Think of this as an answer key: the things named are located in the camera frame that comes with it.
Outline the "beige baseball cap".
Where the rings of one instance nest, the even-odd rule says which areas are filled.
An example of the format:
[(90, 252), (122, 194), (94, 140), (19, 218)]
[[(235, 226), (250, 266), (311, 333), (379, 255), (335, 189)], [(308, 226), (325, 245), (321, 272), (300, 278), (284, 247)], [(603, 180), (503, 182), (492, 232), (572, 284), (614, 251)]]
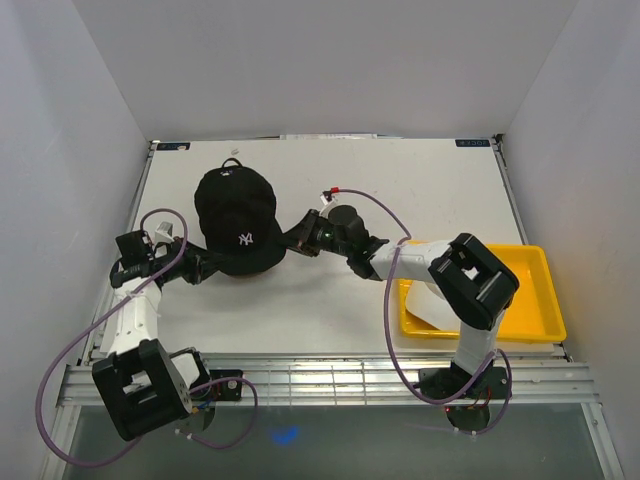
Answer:
[(254, 273), (231, 275), (231, 277), (232, 278), (236, 278), (236, 279), (267, 278), (272, 273), (274, 273), (272, 270), (266, 270), (266, 271), (263, 271), (263, 272), (254, 272)]

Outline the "black NY baseball cap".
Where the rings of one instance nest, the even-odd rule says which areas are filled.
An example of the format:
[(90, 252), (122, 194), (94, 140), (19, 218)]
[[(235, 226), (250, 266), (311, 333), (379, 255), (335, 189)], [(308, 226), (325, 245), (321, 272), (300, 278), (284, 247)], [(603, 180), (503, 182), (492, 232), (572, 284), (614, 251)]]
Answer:
[(207, 250), (225, 257), (219, 267), (222, 273), (257, 275), (284, 259), (274, 190), (239, 160), (228, 158), (204, 174), (194, 193), (194, 206)]

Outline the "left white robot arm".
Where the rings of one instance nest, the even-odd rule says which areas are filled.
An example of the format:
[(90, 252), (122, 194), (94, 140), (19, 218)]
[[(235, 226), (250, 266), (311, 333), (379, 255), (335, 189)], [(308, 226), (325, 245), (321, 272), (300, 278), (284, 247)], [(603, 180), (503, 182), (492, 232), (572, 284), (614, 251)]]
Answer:
[(166, 232), (151, 239), (137, 230), (116, 244), (120, 258), (110, 272), (119, 306), (115, 333), (92, 378), (118, 434), (132, 441), (199, 411), (211, 423), (217, 402), (240, 400), (242, 373), (207, 369), (193, 347), (168, 352), (158, 338), (159, 306), (169, 282), (198, 285), (227, 257)]

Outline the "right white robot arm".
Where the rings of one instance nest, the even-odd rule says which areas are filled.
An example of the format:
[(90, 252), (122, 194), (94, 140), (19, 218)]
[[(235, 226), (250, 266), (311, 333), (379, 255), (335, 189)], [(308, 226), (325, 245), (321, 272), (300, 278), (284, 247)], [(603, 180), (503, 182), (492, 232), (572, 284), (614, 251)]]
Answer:
[(346, 259), (360, 278), (421, 282), (442, 298), (460, 320), (450, 366), (423, 377), (423, 396), (443, 401), (474, 397), (488, 384), (499, 325), (519, 288), (516, 275), (480, 240), (462, 233), (450, 241), (394, 244), (369, 233), (350, 205), (309, 210), (281, 235), (287, 249), (316, 257), (322, 251)]

